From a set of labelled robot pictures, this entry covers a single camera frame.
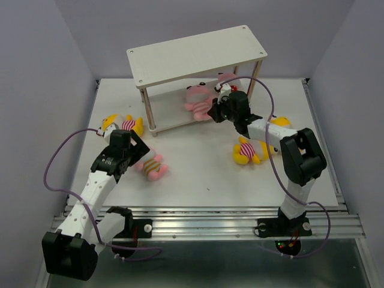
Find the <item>pink plush red polka-dot dress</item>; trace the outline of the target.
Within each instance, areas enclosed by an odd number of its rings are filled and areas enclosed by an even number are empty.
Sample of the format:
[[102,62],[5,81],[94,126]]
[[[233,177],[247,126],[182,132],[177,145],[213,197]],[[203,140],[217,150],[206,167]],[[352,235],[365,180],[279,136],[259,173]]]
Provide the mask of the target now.
[[222,72],[220,72],[220,73],[218,73],[217,79],[218,79],[218,83],[216,84],[216,86],[214,88],[215,92],[220,91],[220,83],[222,83],[222,82],[226,82],[228,85],[230,85],[232,92],[243,90],[243,86],[242,86],[241,81],[239,79],[237,79],[237,75],[234,73],[222,73]]

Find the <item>pink plush orange-striped shirt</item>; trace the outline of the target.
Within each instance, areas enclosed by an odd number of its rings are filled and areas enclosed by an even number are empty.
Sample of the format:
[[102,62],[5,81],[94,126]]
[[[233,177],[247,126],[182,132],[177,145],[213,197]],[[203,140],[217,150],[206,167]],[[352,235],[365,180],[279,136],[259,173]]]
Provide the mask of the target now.
[[149,181],[156,181],[168,171],[168,166],[162,163],[162,159],[161,154],[150,148],[149,152],[134,165],[134,168],[143,172]]

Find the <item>pink plush pink-striped shirt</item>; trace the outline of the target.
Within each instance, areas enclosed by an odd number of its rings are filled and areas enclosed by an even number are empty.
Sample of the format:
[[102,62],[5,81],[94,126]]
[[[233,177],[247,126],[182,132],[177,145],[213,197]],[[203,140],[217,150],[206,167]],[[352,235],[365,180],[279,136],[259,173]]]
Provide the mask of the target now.
[[210,120],[208,111],[212,107],[214,98],[212,89],[205,82],[200,82],[197,85],[188,86],[186,92],[184,107],[193,114],[194,120]]

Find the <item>yellow plush pink-striped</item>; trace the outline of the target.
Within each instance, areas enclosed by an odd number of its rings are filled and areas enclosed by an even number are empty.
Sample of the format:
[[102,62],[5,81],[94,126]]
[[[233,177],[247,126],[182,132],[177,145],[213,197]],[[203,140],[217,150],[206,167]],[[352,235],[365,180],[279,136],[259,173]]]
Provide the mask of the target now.
[[260,164],[261,161],[269,159],[270,155],[277,155],[279,150],[273,146],[267,146],[263,141],[250,142],[239,136],[238,144],[233,147],[232,157],[236,164],[246,165],[248,163]]
[[119,130],[133,130],[139,137],[143,135],[142,117],[134,119],[131,115],[122,116],[120,114],[112,114],[102,120],[100,127],[105,129],[112,123],[115,123]]

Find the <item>yellow plush blue-striped shirt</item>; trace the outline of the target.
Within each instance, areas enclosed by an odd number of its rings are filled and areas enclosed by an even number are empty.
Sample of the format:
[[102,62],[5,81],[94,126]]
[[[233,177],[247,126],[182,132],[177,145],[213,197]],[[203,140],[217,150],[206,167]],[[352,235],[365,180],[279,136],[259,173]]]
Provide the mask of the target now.
[[292,128],[291,122],[286,117],[272,117],[269,122],[283,128]]

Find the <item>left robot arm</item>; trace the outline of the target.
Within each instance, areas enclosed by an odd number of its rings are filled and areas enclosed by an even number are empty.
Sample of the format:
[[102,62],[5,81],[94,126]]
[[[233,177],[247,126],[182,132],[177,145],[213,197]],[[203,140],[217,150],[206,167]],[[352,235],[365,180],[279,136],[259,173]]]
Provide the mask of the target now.
[[108,195],[127,169],[149,152],[149,147],[134,131],[113,130],[109,144],[100,152],[81,194],[67,190],[76,198],[69,215],[41,242],[46,270],[86,281],[93,275],[98,255],[118,234],[134,233],[133,214],[128,208],[113,206],[97,222]]

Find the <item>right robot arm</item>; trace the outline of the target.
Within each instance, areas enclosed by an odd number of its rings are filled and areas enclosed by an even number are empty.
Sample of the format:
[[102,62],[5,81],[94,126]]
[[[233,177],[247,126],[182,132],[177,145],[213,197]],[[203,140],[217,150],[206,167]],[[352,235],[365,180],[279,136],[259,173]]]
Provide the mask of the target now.
[[260,238],[311,236],[306,216],[308,196],[327,162],[314,132],[309,128],[295,130],[272,122],[251,112],[248,97],[243,91],[222,91],[212,101],[208,115],[216,122],[232,122],[236,131],[251,140],[261,140],[266,147],[276,148],[281,154],[288,178],[282,185],[285,198],[275,218],[261,218],[255,228]]

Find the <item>white two-tier shelf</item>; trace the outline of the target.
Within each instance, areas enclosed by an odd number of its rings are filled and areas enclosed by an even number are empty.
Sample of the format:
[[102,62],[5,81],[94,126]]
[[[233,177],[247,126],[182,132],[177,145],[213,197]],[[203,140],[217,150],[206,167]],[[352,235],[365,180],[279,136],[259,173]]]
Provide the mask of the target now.
[[246,25],[128,49],[152,136],[195,121],[184,108],[188,85],[214,86],[218,72],[237,74],[245,64],[256,77],[267,55]]

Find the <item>aluminium mounting rail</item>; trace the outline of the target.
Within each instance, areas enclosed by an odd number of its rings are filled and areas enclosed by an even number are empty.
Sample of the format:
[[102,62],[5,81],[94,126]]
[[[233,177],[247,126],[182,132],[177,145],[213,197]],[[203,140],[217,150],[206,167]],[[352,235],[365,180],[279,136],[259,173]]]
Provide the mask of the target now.
[[[152,241],[231,241],[255,240],[253,229],[261,218],[277,216],[275,207],[219,208],[140,208],[132,209],[135,219],[152,220]],[[358,215],[344,205],[328,210],[330,220],[317,207],[307,212],[310,239],[363,239],[364,228]]]

